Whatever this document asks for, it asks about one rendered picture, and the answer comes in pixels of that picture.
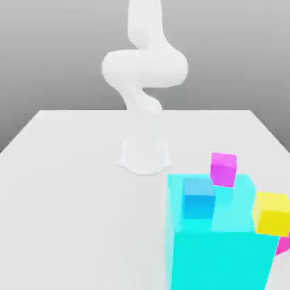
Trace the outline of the small blue cube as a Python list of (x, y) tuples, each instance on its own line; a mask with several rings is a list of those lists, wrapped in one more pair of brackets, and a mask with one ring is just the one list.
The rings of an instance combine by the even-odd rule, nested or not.
[(216, 197), (210, 178), (184, 178), (182, 193), (183, 216), (185, 219), (213, 218)]

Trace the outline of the small magenta cube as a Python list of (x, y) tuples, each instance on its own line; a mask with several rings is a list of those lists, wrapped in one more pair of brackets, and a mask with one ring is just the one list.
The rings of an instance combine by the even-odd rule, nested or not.
[(237, 172), (237, 156), (213, 152), (210, 177), (215, 186), (234, 187)]

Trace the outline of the small yellow cube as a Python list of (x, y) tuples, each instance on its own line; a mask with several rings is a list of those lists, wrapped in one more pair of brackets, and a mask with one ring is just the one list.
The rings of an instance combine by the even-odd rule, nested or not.
[(288, 195), (256, 192), (252, 219), (256, 233), (288, 237), (290, 232), (290, 199)]

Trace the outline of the small pink cube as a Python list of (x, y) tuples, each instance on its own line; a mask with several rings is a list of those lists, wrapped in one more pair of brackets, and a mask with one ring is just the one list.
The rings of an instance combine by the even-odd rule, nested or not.
[(289, 248), (290, 248), (290, 233), (287, 237), (281, 236), (279, 238), (279, 243), (278, 243), (278, 246), (276, 248), (275, 255), (279, 255), (283, 252), (286, 252), (286, 251), (288, 251)]

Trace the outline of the large cyan box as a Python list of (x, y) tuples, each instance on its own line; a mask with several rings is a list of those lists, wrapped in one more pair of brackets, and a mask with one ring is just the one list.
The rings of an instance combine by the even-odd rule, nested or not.
[(187, 174), (168, 175), (165, 269), (168, 290), (265, 290), (279, 237), (255, 232), (256, 187), (246, 174), (214, 188), (212, 219), (185, 219)]

